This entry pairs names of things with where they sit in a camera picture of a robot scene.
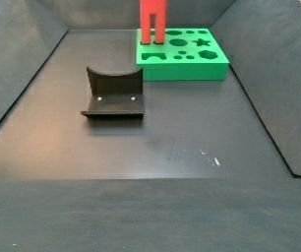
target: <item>red block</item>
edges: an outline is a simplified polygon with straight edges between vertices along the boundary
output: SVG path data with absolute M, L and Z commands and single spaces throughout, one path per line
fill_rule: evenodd
M 156 16 L 156 41 L 166 42 L 168 0 L 141 0 L 142 43 L 151 43 L 151 16 Z

